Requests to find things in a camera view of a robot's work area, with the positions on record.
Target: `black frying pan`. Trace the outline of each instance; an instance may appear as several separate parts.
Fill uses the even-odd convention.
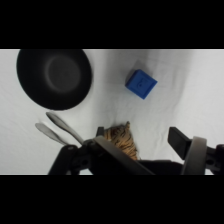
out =
[[[27,95],[51,110],[77,106],[92,83],[91,66],[81,49],[22,49],[17,72]]]

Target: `white table surface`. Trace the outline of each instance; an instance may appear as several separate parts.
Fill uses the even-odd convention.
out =
[[[16,73],[18,49],[0,49],[0,174],[47,174],[60,144],[35,128],[44,122],[71,144],[23,92]],[[84,139],[131,122],[142,159],[182,162],[167,143],[169,127],[224,142],[224,50],[85,50],[94,72],[90,94],[78,107],[56,112]],[[142,69],[158,81],[146,100],[125,88],[126,77]]]

